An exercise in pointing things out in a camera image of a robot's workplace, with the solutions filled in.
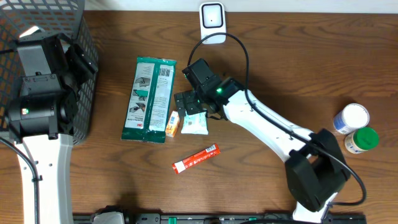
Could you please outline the mint green wipes pack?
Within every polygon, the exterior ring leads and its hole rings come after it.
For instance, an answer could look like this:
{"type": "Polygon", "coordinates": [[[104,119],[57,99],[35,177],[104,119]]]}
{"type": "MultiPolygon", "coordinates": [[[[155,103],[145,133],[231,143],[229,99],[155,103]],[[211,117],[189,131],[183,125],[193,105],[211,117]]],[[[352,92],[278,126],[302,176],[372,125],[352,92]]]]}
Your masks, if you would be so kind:
{"type": "Polygon", "coordinates": [[[181,133],[208,135],[206,113],[202,112],[193,115],[186,114],[183,119],[181,133]]]}

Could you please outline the red snack bar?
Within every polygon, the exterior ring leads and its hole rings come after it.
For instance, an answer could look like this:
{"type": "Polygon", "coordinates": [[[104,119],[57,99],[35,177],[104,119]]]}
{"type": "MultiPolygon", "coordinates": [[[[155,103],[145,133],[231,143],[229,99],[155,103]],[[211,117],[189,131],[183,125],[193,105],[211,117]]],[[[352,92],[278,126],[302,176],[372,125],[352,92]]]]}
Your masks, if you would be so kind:
{"type": "Polygon", "coordinates": [[[219,146],[217,144],[213,144],[194,155],[191,155],[179,162],[173,163],[172,168],[176,174],[179,174],[190,167],[193,167],[209,158],[217,156],[220,153],[221,151],[219,146]]]}

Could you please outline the green white 3M package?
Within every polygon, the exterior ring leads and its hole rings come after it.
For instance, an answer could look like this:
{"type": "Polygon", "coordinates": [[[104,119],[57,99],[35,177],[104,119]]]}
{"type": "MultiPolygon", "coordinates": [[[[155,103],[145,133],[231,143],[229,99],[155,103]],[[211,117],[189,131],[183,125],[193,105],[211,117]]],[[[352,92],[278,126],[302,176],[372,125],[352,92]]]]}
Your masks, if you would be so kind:
{"type": "Polygon", "coordinates": [[[137,58],[122,140],[165,142],[176,64],[165,58],[137,58]]]}

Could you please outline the green lid jar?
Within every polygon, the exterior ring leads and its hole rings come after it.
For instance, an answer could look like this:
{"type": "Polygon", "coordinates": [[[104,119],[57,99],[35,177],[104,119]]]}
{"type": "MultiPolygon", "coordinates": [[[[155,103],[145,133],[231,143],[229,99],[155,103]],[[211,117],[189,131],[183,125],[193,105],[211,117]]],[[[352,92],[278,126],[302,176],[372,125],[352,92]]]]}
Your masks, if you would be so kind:
{"type": "Polygon", "coordinates": [[[379,144],[379,135],[373,128],[360,128],[347,135],[344,144],[349,152],[360,154],[374,149],[379,144]]]}

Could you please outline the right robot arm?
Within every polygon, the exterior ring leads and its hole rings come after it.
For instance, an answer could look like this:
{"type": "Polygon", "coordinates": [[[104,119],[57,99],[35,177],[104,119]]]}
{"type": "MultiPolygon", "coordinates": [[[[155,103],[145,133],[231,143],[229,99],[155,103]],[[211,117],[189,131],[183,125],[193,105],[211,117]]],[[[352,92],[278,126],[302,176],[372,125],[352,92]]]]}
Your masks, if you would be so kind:
{"type": "Polygon", "coordinates": [[[282,160],[287,185],[297,202],[295,221],[321,223],[350,178],[335,136],[314,133],[281,117],[234,78],[222,80],[202,58],[183,69],[193,89],[175,94],[180,116],[217,113],[249,131],[282,160]]]}

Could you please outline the white blue label jar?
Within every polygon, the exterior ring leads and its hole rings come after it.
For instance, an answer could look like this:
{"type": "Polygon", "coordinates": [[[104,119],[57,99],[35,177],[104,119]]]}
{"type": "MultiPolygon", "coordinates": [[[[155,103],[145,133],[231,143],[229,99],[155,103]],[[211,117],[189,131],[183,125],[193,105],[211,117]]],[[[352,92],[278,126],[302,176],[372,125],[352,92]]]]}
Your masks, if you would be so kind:
{"type": "Polygon", "coordinates": [[[333,126],[340,134],[349,134],[368,125],[370,115],[367,109],[357,103],[345,106],[334,118],[333,126]]]}

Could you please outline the orange Kleenex tissue pack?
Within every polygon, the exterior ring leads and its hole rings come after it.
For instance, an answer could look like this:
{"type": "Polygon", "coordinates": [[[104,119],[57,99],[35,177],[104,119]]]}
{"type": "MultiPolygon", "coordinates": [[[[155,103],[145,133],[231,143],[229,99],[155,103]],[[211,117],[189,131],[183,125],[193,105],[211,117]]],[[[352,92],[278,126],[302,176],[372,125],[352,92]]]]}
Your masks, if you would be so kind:
{"type": "Polygon", "coordinates": [[[173,138],[177,131],[180,124],[180,117],[177,111],[172,111],[169,121],[166,125],[165,135],[168,137],[173,138]]]}

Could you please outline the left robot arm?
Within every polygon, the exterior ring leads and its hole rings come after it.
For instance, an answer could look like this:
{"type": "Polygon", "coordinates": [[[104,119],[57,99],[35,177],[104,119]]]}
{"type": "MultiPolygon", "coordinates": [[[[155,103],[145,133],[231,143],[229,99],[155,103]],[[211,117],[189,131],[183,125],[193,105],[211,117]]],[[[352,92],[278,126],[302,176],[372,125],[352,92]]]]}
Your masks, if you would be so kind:
{"type": "Polygon", "coordinates": [[[33,26],[11,42],[25,71],[6,110],[10,140],[22,177],[24,223],[73,223],[70,159],[84,86],[97,64],[64,33],[33,26]]]}

